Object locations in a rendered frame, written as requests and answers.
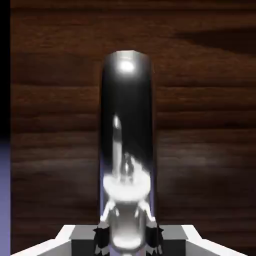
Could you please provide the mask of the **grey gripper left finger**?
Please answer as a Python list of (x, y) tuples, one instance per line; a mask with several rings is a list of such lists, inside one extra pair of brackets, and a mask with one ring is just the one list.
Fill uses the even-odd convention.
[(109, 247), (96, 241), (97, 225), (65, 224), (54, 239), (49, 239), (11, 256), (110, 256)]

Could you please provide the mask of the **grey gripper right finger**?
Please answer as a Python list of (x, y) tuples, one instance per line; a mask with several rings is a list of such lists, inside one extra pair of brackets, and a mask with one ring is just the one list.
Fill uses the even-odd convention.
[(158, 225), (146, 228), (145, 256), (247, 256), (208, 239), (193, 225)]

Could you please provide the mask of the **curved shiny metal handle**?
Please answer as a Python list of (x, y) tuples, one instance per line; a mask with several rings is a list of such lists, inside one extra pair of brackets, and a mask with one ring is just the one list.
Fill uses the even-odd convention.
[(99, 114), (101, 256), (146, 256), (157, 247), (154, 85), (150, 58), (135, 50), (108, 54)]

